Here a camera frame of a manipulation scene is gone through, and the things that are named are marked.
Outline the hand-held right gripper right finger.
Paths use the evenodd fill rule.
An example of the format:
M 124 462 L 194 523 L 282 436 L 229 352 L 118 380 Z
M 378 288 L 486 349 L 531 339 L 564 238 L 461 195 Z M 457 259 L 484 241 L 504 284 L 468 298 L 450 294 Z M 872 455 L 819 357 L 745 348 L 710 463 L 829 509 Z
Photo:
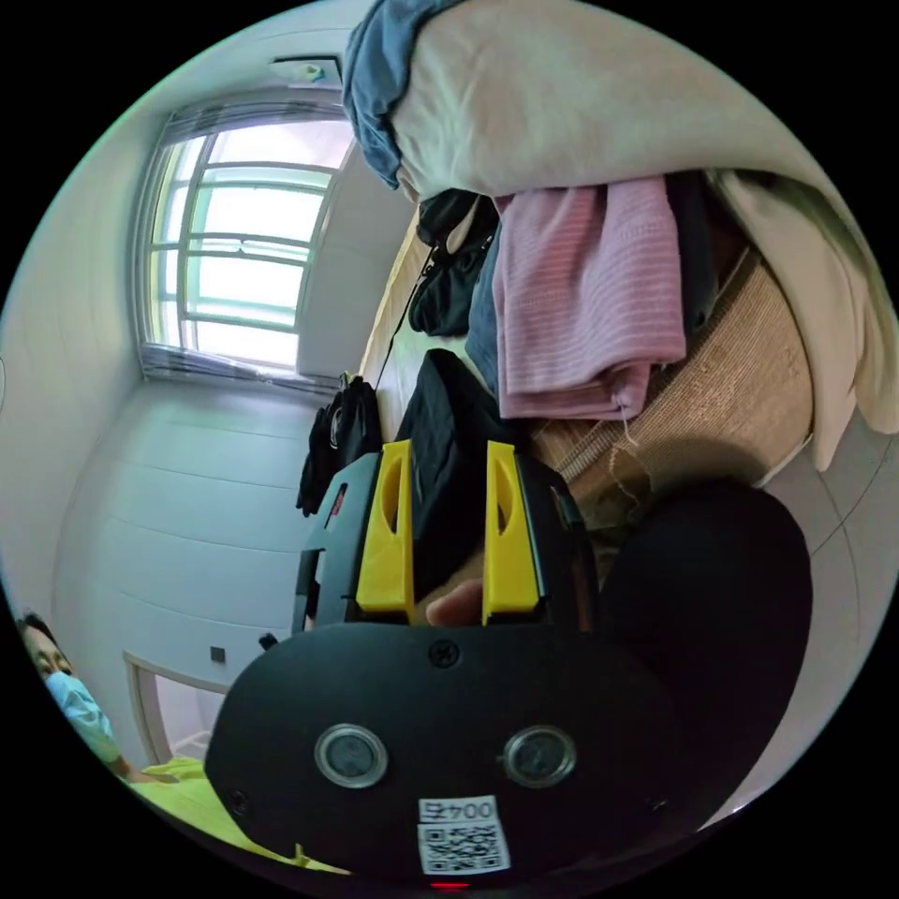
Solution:
M 486 455 L 486 511 L 482 622 L 530 616 L 540 594 L 515 448 L 490 441 Z

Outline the person's right hand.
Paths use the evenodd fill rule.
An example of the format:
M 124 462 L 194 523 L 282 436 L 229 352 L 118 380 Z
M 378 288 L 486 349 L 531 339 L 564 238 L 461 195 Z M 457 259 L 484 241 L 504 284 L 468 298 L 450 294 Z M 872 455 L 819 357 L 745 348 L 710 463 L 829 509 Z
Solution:
M 426 622 L 435 627 L 479 625 L 482 620 L 482 598 L 482 579 L 460 582 L 427 606 Z

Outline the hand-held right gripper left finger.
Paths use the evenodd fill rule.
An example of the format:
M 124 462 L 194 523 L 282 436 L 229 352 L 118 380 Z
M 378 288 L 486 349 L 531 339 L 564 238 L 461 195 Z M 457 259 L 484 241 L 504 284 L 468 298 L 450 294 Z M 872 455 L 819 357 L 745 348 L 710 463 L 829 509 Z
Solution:
M 415 607 L 411 442 L 383 447 L 362 550 L 355 601 L 361 609 Z

